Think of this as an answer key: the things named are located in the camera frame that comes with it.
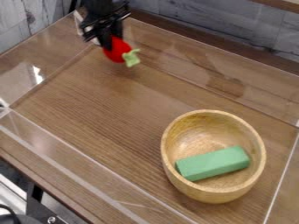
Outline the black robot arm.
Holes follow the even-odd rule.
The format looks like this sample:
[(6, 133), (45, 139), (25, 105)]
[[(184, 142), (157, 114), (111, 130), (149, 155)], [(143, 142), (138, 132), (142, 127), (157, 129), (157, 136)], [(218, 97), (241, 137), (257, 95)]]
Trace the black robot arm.
[(113, 38), (123, 38), (123, 20), (131, 15), (129, 0), (86, 0), (87, 16), (79, 24), (86, 42), (97, 39), (101, 46), (113, 50)]

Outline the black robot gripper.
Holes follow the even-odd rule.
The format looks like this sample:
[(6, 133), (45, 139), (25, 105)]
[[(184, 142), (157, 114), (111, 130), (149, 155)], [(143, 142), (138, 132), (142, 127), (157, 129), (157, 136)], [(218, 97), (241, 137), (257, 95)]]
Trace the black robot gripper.
[(87, 16), (79, 23), (86, 41), (98, 39), (101, 46), (113, 50), (113, 35), (123, 38), (123, 21), (130, 17), (130, 3), (85, 3)]

